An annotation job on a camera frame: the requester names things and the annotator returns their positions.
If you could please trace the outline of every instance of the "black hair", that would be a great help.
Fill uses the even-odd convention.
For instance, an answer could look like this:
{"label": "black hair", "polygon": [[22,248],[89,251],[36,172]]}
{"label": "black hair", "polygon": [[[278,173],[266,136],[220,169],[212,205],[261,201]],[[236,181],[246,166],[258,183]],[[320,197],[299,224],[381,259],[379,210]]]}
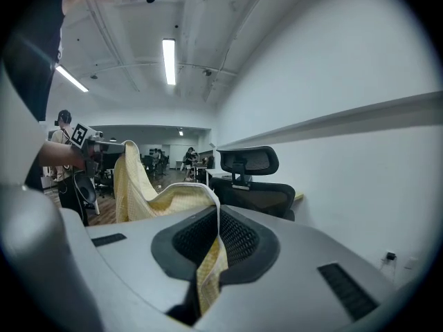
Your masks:
{"label": "black hair", "polygon": [[58,113],[57,120],[60,120],[60,119],[63,121],[63,123],[66,123],[69,125],[72,121],[71,113],[66,109],[64,109],[63,111],[60,111]]}

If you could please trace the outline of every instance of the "ceiling light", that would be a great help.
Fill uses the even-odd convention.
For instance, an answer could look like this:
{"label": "ceiling light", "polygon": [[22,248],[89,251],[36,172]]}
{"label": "ceiling light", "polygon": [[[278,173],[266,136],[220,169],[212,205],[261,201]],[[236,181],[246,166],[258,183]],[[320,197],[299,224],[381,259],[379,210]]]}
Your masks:
{"label": "ceiling light", "polygon": [[163,40],[163,58],[165,59],[166,81],[175,85],[175,39]]}
{"label": "ceiling light", "polygon": [[70,73],[68,73],[63,66],[59,65],[56,68],[56,70],[60,74],[62,74],[66,79],[68,79],[70,82],[72,82],[74,85],[76,85],[83,92],[88,92],[89,91],[86,87],[84,87],[81,83],[79,83]]}

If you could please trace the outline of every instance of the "chair headrest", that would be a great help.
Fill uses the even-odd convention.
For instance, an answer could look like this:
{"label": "chair headrest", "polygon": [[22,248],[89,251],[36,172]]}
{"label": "chair headrest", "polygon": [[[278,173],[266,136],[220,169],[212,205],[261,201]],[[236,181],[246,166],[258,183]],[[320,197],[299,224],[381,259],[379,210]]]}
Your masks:
{"label": "chair headrest", "polygon": [[278,157],[272,147],[217,151],[221,154],[221,168],[226,172],[235,172],[235,164],[242,164],[244,174],[251,176],[274,174],[278,170]]}

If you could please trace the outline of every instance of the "towel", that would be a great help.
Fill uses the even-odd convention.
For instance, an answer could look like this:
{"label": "towel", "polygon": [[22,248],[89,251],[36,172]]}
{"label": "towel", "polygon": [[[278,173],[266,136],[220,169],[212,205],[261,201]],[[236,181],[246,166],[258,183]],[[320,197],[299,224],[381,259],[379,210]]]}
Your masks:
{"label": "towel", "polygon": [[[157,194],[140,161],[137,145],[125,142],[125,153],[114,169],[117,222],[150,219],[203,205],[216,205],[219,225],[220,202],[214,192],[201,183],[175,183]],[[228,259],[219,235],[197,269],[197,292],[203,315],[219,296],[219,275],[228,269]]]}

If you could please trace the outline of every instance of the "yellow object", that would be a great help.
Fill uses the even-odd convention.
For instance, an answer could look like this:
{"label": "yellow object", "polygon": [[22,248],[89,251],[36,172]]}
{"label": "yellow object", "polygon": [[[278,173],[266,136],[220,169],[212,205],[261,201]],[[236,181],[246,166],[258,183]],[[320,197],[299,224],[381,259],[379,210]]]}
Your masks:
{"label": "yellow object", "polygon": [[[157,194],[152,187],[138,147],[132,141],[125,143],[125,154],[116,162],[114,170],[117,222],[150,219],[182,212],[203,205],[216,205],[219,222],[220,202],[209,187],[201,183],[175,183]],[[197,269],[197,291],[201,314],[219,296],[219,275],[228,269],[228,259],[219,236]]]}

